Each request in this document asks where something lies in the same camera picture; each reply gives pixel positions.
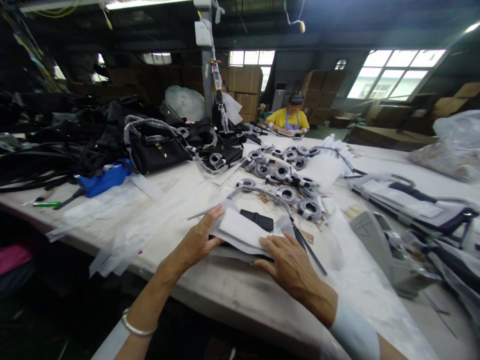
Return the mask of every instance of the fluorescent light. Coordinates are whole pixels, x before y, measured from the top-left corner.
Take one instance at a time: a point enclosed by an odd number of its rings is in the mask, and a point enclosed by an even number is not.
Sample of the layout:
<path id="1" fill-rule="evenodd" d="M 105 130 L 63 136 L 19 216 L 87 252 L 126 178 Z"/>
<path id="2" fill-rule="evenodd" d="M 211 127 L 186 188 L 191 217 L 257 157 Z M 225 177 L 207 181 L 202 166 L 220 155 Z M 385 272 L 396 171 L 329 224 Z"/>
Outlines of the fluorescent light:
<path id="1" fill-rule="evenodd" d="M 477 23 L 473 24 L 473 25 L 470 26 L 467 30 L 465 30 L 465 33 L 472 32 L 473 30 L 475 30 L 476 28 L 478 28 L 479 25 L 480 25 L 480 22 L 477 22 Z"/>
<path id="2" fill-rule="evenodd" d="M 131 0 L 131 1 L 114 1 L 105 4 L 108 10 L 137 8 L 149 5 L 168 4 L 168 3 L 181 3 L 192 0 Z"/>

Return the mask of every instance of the metal pole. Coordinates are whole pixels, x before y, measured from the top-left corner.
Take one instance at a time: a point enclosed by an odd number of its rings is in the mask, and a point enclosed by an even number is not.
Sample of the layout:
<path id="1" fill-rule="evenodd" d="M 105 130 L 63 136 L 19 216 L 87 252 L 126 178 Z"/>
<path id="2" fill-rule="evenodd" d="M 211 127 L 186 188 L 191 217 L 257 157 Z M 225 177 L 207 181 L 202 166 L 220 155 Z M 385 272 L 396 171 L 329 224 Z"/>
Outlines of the metal pole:
<path id="1" fill-rule="evenodd" d="M 212 8 L 201 9 L 200 14 L 202 19 L 212 22 Z M 203 72 L 203 97 L 205 98 L 205 112 L 211 118 L 212 107 L 214 105 L 214 91 L 212 81 L 212 48 L 201 48 L 201 67 Z"/>

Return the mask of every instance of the left hand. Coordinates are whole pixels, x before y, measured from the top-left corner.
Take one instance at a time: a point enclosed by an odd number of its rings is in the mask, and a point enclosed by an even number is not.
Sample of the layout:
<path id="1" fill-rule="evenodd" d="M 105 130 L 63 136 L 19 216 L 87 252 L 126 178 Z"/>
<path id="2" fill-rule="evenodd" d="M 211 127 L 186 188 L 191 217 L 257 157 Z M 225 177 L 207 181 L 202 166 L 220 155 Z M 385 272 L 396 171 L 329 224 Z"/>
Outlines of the left hand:
<path id="1" fill-rule="evenodd" d="M 169 273 L 173 274 L 177 280 L 185 271 L 207 256 L 217 245 L 224 242 L 218 237 L 209 240 L 212 225 L 223 214 L 225 214 L 225 211 L 222 210 L 221 204 L 208 211 L 162 262 L 162 264 L 165 263 L 164 265 Z"/>

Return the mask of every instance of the right hand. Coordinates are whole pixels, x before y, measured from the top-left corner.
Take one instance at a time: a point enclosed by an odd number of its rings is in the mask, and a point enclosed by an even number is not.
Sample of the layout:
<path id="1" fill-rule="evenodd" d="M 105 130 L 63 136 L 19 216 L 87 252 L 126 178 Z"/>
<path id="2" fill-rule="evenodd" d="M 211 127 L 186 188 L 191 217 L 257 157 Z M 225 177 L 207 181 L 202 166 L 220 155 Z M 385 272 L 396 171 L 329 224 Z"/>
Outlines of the right hand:
<path id="1" fill-rule="evenodd" d="M 256 260 L 253 265 L 267 272 L 294 299 L 301 301 L 319 287 L 321 280 L 299 242 L 286 232 L 284 235 L 260 238 L 261 245 L 272 255 L 275 265 L 267 260 Z"/>
<path id="2" fill-rule="evenodd" d="M 277 131 L 285 135 L 292 135 L 290 131 L 288 131 L 287 129 L 284 129 L 283 127 L 279 128 Z"/>

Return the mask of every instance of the window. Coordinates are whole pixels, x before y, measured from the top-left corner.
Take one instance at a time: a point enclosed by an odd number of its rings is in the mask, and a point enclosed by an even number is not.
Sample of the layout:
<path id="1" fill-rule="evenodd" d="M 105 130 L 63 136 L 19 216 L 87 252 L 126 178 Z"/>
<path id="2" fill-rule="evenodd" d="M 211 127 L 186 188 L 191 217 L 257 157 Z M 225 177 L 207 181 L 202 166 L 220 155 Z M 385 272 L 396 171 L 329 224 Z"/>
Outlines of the window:
<path id="1" fill-rule="evenodd" d="M 446 50 L 372 50 L 348 98 L 392 98 L 391 100 L 407 101 L 445 52 Z"/>
<path id="2" fill-rule="evenodd" d="M 336 62 L 335 70 L 343 70 L 347 66 L 347 60 L 341 59 Z"/>
<path id="3" fill-rule="evenodd" d="M 54 79 L 57 79 L 57 80 L 67 80 L 67 79 L 65 78 L 64 73 L 63 73 L 62 70 L 60 69 L 60 66 L 58 66 L 57 63 L 55 63 L 55 65 L 53 65 L 53 71 L 55 72 L 55 74 L 53 75 L 53 78 L 54 78 Z"/>
<path id="4" fill-rule="evenodd" d="M 272 69 L 272 64 L 274 63 L 274 56 L 274 50 L 235 50 L 230 51 L 229 63 L 230 66 L 261 65 L 261 71 L 263 72 L 261 91 L 264 91 L 269 81 L 270 71 Z"/>
<path id="5" fill-rule="evenodd" d="M 102 54 L 100 54 L 100 53 L 97 54 L 96 63 L 98 65 L 105 66 L 105 61 L 104 61 L 104 57 L 102 56 Z M 94 83 L 101 83 L 102 81 L 109 81 L 108 77 L 98 75 L 95 71 L 92 74 L 90 74 L 90 78 Z"/>
<path id="6" fill-rule="evenodd" d="M 151 52 L 141 54 L 144 62 L 150 65 L 169 65 L 172 63 L 172 56 L 169 52 Z"/>

